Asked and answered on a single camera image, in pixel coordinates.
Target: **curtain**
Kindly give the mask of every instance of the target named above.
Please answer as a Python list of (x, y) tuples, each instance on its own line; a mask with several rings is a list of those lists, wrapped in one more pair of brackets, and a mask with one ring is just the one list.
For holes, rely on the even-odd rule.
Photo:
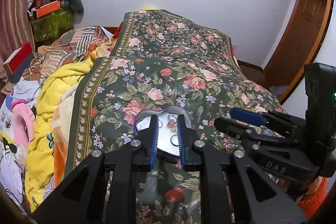
[[(0, 0), (0, 89), (7, 81), (4, 61), (24, 42), (35, 49), (33, 33), (26, 15), (27, 0)], [(4, 95), (0, 93), (0, 102)]]

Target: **yellow blanket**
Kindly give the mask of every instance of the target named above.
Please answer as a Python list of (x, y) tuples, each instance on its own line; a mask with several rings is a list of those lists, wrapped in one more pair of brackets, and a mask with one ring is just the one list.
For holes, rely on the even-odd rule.
[(29, 144), (25, 188), (31, 211), (43, 201), (44, 186), (54, 173), (53, 137), (50, 126), (53, 112), (63, 93), (80, 82), (93, 66), (89, 57), (83, 62), (70, 63), (56, 70), (44, 82), (36, 102), (35, 138)]

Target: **brown door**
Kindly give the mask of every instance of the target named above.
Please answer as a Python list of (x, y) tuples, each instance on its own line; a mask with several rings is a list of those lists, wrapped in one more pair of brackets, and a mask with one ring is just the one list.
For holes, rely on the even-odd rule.
[(270, 86), (289, 85), (319, 33), (327, 0), (296, 0), (287, 28), (264, 74)]

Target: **floral tablecloth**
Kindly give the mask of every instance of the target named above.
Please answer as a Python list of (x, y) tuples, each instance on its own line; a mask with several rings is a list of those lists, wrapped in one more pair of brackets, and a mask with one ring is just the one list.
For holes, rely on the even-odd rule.
[[(97, 59), (77, 89), (65, 175), (92, 150), (134, 139), (138, 112), (168, 105), (185, 108), (199, 137), (227, 151), (241, 148), (216, 131), (216, 117), (229, 118), (232, 107), (281, 111), (275, 96), (242, 74), (225, 34), (165, 10), (127, 13), (111, 56)], [(136, 185), (138, 223), (200, 223), (199, 173), (158, 160)]]

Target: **brown floor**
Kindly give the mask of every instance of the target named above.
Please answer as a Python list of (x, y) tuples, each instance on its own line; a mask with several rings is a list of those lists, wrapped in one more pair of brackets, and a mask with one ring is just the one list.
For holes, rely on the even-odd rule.
[(239, 65), (239, 67), (246, 76), (246, 78), (248, 78), (248, 80), (257, 83), (258, 85), (264, 87), (265, 89), (270, 88), (265, 75), (260, 70), (245, 67), (243, 65)]

